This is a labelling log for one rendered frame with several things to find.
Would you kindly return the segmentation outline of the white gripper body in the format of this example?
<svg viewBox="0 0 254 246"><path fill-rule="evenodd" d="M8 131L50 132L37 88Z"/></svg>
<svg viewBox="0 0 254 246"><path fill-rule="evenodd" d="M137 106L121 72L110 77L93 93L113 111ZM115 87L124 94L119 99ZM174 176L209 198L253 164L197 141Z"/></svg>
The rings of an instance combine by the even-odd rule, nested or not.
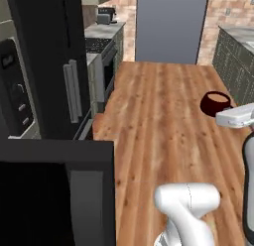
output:
<svg viewBox="0 0 254 246"><path fill-rule="evenodd" d="M217 112L215 122L218 126L229 128L243 128L254 125L254 103Z"/></svg>

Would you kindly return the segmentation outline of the dark red cup of tea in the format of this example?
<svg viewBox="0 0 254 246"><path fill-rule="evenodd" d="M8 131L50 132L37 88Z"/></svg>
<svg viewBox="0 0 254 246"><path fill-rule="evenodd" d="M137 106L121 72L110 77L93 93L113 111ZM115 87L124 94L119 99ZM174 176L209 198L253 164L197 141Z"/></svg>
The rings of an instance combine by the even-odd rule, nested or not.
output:
<svg viewBox="0 0 254 246"><path fill-rule="evenodd" d="M231 108L231 100L223 92L209 91L203 96L199 107L204 114L214 117L217 112Z"/></svg>

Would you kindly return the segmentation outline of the green cabinet run with worktop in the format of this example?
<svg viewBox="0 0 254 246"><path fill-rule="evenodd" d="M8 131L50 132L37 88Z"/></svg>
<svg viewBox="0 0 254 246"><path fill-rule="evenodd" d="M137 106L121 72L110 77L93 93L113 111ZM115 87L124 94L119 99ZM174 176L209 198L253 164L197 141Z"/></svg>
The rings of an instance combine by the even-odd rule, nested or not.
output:
<svg viewBox="0 0 254 246"><path fill-rule="evenodd" d="M84 30L87 64L91 64L98 54L104 56L111 47L117 50L115 62L123 61L124 26L124 22L109 25L93 24Z"/></svg>
<svg viewBox="0 0 254 246"><path fill-rule="evenodd" d="M237 105L254 102L254 28L220 27L212 64Z"/></svg>

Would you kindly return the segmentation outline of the grey blue door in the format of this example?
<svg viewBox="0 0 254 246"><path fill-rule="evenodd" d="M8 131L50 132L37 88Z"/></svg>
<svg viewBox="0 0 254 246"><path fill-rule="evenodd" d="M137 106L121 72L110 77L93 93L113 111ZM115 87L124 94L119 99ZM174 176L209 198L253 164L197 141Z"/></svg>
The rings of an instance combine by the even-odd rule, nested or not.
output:
<svg viewBox="0 0 254 246"><path fill-rule="evenodd" d="M196 64L208 0L137 0L136 62Z"/></svg>

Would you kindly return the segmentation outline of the black stove with oven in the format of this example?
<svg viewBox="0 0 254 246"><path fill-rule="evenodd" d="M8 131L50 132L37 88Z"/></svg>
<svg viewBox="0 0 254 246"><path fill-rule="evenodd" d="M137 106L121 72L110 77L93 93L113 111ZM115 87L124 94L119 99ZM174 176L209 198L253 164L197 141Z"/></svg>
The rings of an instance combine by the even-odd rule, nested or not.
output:
<svg viewBox="0 0 254 246"><path fill-rule="evenodd" d="M109 96L109 91L112 89L112 82L114 77L114 59L117 54L117 50L111 47L108 52L101 56L103 74L104 74L104 102L107 101Z"/></svg>

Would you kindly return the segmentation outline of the pale grey dishwasher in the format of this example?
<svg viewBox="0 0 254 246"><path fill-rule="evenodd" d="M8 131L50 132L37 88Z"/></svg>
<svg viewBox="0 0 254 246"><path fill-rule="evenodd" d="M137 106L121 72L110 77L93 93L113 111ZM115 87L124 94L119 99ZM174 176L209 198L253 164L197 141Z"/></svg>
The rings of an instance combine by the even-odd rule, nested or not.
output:
<svg viewBox="0 0 254 246"><path fill-rule="evenodd" d="M104 74L101 54L86 54L91 115L104 111Z"/></svg>

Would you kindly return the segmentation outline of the black coffee machine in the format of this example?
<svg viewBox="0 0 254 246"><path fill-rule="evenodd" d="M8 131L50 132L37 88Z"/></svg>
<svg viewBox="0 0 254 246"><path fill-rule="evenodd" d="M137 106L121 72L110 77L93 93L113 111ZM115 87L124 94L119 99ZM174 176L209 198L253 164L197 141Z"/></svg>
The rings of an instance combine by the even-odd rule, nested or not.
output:
<svg viewBox="0 0 254 246"><path fill-rule="evenodd" d="M114 7L99 7L98 14L107 14L110 16L110 22L116 23L116 20L114 19L114 17L116 16L116 9Z"/></svg>

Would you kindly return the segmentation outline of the grey toaster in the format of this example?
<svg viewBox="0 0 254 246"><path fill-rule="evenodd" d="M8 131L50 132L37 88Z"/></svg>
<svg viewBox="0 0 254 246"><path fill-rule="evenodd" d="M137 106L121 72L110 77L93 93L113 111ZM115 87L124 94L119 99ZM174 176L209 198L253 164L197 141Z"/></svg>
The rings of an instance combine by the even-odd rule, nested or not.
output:
<svg viewBox="0 0 254 246"><path fill-rule="evenodd" d="M109 14L98 14L96 23L98 25L109 25L111 23L111 17Z"/></svg>

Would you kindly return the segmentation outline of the black fridge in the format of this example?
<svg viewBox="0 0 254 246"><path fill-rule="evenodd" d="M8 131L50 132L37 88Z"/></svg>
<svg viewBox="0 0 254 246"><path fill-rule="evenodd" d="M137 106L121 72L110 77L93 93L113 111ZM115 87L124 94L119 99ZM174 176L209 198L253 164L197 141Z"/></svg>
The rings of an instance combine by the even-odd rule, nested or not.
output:
<svg viewBox="0 0 254 246"><path fill-rule="evenodd" d="M90 114L81 0L8 0L41 136L76 140ZM76 60L82 117L70 122L64 65Z"/></svg>

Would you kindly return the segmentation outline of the black microwave oven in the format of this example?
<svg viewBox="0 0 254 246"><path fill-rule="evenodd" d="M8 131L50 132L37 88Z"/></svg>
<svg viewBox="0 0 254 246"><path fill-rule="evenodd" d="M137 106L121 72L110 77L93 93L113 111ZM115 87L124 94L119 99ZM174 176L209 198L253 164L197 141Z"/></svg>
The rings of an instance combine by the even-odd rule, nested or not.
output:
<svg viewBox="0 0 254 246"><path fill-rule="evenodd" d="M0 141L0 246L116 246L111 141Z"/></svg>

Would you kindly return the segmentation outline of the black wall oven panel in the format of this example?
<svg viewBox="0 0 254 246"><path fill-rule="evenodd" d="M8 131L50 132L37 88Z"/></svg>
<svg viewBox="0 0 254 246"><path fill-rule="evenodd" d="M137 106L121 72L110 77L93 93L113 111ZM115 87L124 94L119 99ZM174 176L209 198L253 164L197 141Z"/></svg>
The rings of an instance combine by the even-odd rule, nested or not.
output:
<svg viewBox="0 0 254 246"><path fill-rule="evenodd" d="M0 120L9 139L40 139L34 101L14 22L0 22Z"/></svg>

